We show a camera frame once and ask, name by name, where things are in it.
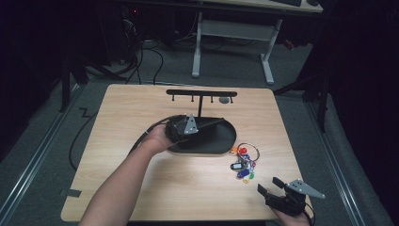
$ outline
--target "desk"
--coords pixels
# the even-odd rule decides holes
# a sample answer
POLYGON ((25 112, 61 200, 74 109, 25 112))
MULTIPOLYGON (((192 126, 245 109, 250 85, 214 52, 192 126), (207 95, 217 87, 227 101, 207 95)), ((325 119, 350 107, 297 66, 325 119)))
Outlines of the desk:
POLYGON ((224 117, 237 132, 235 145, 248 142, 259 149, 255 178, 248 184, 236 179, 237 173, 230 169, 236 156, 228 153, 160 153, 148 167, 131 220, 276 218, 257 185, 283 195, 272 184, 273 176, 288 183, 301 174, 270 89, 111 85, 72 182, 71 189, 82 192, 79 198, 67 198, 62 219, 80 220, 96 190, 151 124, 171 115, 196 114, 198 98, 191 102, 191 96, 175 96, 171 101, 167 89, 238 93, 233 104, 222 104, 216 98, 211 103, 204 97, 202 116, 224 117))
MULTIPOLYGON (((317 7, 313 7, 306 0, 302 0, 300 7, 293 7, 270 0, 201 0, 200 2, 213 4, 230 4, 256 8, 272 8, 277 10, 291 10, 300 12, 321 13, 323 11, 323 8, 320 5, 318 5, 317 7)), ((264 51, 264 54, 261 54, 261 62, 263 65, 264 76, 267 84, 273 85, 274 79, 270 70, 269 58, 272 53, 273 46, 276 42, 276 38, 279 34, 281 23, 282 19, 277 19, 274 26, 219 22, 214 20, 203 20, 202 13, 199 13, 197 25, 197 45, 194 54, 192 76, 200 76, 200 45, 202 35, 247 40, 263 40, 268 41, 268 45, 264 51)))

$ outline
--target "forearm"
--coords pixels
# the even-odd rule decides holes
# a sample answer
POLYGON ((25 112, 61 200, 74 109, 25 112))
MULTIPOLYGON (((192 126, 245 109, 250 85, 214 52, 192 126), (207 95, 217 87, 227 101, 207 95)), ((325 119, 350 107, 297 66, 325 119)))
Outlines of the forearm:
POLYGON ((106 179, 90 201, 80 225, 126 225, 154 156, 149 148, 140 145, 106 179))

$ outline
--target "metal ring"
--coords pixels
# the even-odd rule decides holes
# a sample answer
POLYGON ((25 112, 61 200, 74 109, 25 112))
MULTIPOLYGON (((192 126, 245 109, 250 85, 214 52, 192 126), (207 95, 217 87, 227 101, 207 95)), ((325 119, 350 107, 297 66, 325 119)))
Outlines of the metal ring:
POLYGON ((256 160, 258 160, 259 159, 259 157, 261 156, 261 153, 259 153, 259 150, 255 147, 255 145, 253 145, 253 144, 251 144, 251 143, 240 143, 239 145, 238 145, 238 147, 237 147, 237 153, 238 154, 240 154, 240 152, 239 152, 239 150, 240 150, 240 146, 241 145, 244 145, 244 144, 247 144, 247 145, 249 145, 249 146, 252 146, 252 148, 254 148, 255 150, 256 150, 256 153, 258 154, 258 156, 256 157, 256 159, 255 160, 251 160, 251 161, 256 161, 256 160))

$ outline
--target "key ring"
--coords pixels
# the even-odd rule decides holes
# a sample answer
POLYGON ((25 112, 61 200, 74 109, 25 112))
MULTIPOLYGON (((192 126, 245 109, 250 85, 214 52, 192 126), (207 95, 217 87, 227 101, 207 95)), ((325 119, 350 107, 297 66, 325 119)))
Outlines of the key ring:
POLYGON ((253 145, 253 144, 251 144, 251 143, 240 143, 239 145, 238 145, 238 147, 237 147, 237 150, 240 150, 240 146, 241 145, 245 145, 245 144, 247 144, 247 145, 249 145, 249 146, 251 146, 252 148, 254 148, 255 150, 256 150, 256 153, 257 153, 257 157, 256 157, 256 159, 255 160, 251 160, 251 161, 253 161, 253 162, 255 162, 256 160, 258 160, 259 159, 259 157, 261 156, 261 153, 259 153, 259 150, 255 147, 255 145, 253 145))

